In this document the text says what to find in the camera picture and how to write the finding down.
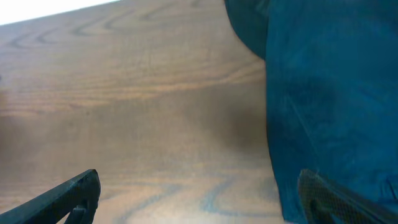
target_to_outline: blue cloth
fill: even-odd
[[[311,169],[398,211],[398,1],[271,0],[267,134],[286,220]]]

